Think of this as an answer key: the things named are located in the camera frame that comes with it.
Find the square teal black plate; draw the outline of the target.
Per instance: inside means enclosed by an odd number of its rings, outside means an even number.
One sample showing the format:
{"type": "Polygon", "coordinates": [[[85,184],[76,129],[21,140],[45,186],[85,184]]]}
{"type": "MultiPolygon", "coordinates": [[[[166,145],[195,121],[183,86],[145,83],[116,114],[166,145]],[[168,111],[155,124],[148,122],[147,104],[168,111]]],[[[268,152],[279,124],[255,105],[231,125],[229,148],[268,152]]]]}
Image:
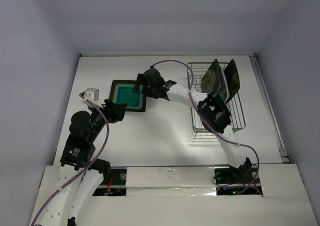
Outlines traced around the square teal black plate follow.
{"type": "Polygon", "coordinates": [[[134,89],[134,80],[113,80],[109,100],[116,104],[126,103],[126,111],[145,112],[147,97],[142,94],[143,86],[138,86],[137,93],[133,93],[134,89]]]}

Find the black white floral square plate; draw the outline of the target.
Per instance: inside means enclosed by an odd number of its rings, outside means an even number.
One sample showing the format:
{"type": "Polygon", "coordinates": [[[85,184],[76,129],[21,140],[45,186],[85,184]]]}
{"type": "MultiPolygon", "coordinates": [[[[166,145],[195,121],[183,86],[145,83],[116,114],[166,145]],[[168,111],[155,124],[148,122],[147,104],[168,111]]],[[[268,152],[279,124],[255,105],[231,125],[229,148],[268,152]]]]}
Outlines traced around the black white floral square plate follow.
{"type": "Polygon", "coordinates": [[[212,91],[219,93],[222,88],[222,73],[217,59],[210,65],[201,81],[201,90],[203,93],[211,93],[212,91]]]}

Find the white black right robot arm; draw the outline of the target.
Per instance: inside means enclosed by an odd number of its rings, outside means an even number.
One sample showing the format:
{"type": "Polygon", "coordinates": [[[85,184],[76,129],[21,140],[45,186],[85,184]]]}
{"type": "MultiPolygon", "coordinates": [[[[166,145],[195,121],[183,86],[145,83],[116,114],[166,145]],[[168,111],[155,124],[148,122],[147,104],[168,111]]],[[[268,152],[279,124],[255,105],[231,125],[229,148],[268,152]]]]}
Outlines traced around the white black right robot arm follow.
{"type": "Polygon", "coordinates": [[[150,68],[137,75],[133,93],[137,93],[142,86],[142,94],[147,97],[192,107],[207,130],[218,138],[227,158],[231,178],[242,183],[248,177],[252,163],[243,153],[231,127],[231,113],[226,106],[230,94],[224,71],[219,68],[214,72],[214,77],[209,80],[211,92],[201,93],[187,89],[175,81],[165,81],[158,69],[150,68]]]}

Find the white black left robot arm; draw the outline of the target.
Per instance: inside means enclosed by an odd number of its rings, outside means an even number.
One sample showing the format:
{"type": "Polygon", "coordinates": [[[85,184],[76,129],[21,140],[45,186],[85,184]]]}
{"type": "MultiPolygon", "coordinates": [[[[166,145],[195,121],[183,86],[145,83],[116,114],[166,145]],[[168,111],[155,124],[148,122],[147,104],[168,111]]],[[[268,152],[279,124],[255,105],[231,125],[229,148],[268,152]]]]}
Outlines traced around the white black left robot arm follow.
{"type": "Polygon", "coordinates": [[[94,155],[94,142],[103,128],[121,121],[127,104],[108,99],[104,104],[83,97],[89,111],[72,115],[53,194],[39,209],[33,226],[77,226],[100,184],[112,181],[108,161],[94,155]]]}

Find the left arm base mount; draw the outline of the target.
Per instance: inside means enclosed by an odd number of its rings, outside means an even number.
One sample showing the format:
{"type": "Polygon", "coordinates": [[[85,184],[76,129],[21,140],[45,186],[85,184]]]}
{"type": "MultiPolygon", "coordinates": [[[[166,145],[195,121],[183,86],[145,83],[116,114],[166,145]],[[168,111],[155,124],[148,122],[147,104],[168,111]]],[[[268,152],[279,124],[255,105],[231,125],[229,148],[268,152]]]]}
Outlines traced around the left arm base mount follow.
{"type": "Polygon", "coordinates": [[[126,196],[127,168],[111,168],[109,181],[102,182],[93,196],[126,196]]]}

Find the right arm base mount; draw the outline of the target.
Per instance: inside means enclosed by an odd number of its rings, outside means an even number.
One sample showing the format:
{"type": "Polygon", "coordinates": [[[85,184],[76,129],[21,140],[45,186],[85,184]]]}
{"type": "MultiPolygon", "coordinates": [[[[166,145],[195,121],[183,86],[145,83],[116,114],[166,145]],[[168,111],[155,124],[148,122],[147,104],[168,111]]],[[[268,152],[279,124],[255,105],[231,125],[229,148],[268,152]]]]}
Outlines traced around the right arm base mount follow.
{"type": "Polygon", "coordinates": [[[215,168],[212,183],[218,196],[263,195],[261,181],[253,167],[244,178],[236,179],[230,168],[215,168]]]}

